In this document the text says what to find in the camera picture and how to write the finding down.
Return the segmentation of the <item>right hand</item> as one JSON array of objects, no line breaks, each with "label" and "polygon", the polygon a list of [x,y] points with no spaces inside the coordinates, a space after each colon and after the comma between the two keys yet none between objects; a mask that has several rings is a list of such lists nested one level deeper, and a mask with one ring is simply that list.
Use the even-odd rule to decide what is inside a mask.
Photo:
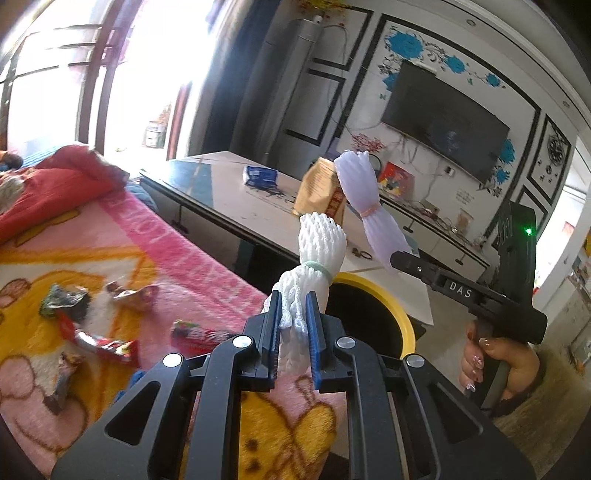
[{"label": "right hand", "polygon": [[502,400],[509,400],[527,390],[540,369],[540,359],[529,345],[507,338],[478,338],[477,324],[472,321],[467,327],[467,342],[459,376],[460,385],[465,390],[475,391],[484,381],[487,360],[499,360],[509,366]]}]

